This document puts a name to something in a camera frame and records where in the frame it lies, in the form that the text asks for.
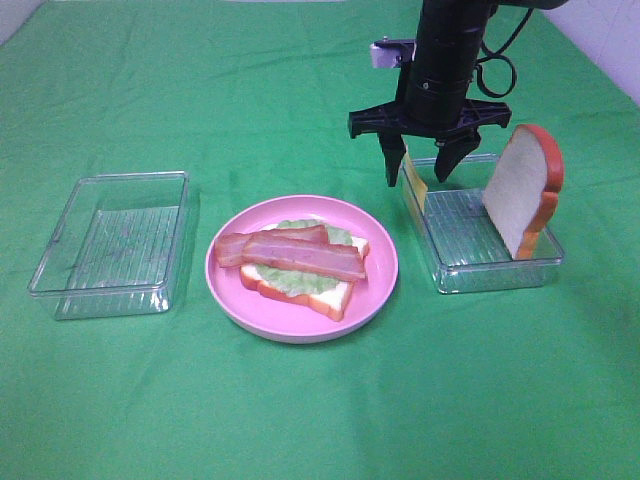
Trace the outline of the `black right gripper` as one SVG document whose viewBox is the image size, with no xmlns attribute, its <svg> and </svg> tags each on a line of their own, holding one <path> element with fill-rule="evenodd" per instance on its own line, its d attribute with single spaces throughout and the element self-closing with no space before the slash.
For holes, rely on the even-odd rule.
<svg viewBox="0 0 640 480">
<path fill-rule="evenodd" d="M 485 125 L 506 128 L 512 112 L 504 102 L 467 99 L 452 121 L 439 117 L 419 120 L 409 115 L 398 101 L 391 101 L 348 114 L 348 131 L 352 139 L 361 134 L 376 133 L 385 161 L 385 177 L 395 187 L 406 145 L 401 135 L 435 139 L 438 154 L 434 173 L 444 182 L 464 157 L 481 142 L 478 129 Z"/>
</svg>

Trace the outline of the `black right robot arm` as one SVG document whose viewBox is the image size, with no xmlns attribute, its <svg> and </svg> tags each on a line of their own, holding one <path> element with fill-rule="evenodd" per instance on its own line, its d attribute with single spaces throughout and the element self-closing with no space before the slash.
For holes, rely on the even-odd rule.
<svg viewBox="0 0 640 480">
<path fill-rule="evenodd" d="M 511 118 L 501 94 L 486 100 L 466 94 L 481 79 L 483 62 L 503 55 L 483 38 L 496 1 L 426 1 L 413 39 L 383 39 L 372 55 L 383 68 L 400 71 L 393 101 L 348 116 L 351 137 L 374 133 L 385 159 L 386 181 L 395 186 L 406 153 L 404 136 L 432 138 L 438 148 L 434 171 L 448 178 L 480 144 L 479 127 L 506 127 Z"/>
</svg>

